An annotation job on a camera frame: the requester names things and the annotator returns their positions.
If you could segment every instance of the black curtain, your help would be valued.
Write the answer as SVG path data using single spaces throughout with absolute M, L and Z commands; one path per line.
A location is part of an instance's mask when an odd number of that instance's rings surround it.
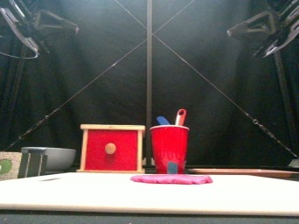
M 146 0 L 39 2 L 40 9 L 79 25 L 79 34 L 44 31 L 49 53 L 43 51 L 23 64 L 1 148 L 55 109 L 9 151 L 24 146 L 73 148 L 79 163 L 81 124 L 146 125 L 146 7 Z M 274 56 L 254 57 L 227 35 L 228 28 L 264 9 L 259 0 L 154 0 L 152 125 L 158 116 L 174 123 L 178 110 L 187 109 L 188 165 L 286 166 L 292 159 L 246 115 L 290 144 Z M 291 59 L 298 56 L 288 53 Z M 298 107 L 292 67 L 286 73 Z M 12 69 L 4 70 L 4 77 Z

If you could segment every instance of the white table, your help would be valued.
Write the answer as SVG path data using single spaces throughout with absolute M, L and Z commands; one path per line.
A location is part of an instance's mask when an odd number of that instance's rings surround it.
M 284 218 L 283 223 L 299 223 L 295 221 L 299 218 L 296 181 L 210 175 L 211 184 L 160 185 L 136 183 L 130 180 L 134 175 L 71 172 L 1 181 L 0 209 L 7 216 L 0 216 L 0 220 L 12 219 L 17 213 L 39 211 L 39 214 L 132 214 L 132 217 L 139 214 L 144 217 L 263 217 L 271 220 L 280 217 L 275 221 Z

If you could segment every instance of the wooden box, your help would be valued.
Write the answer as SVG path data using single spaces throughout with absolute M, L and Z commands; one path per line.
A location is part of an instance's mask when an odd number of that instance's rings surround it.
M 77 172 L 144 172 L 146 126 L 81 124 L 83 144 Z

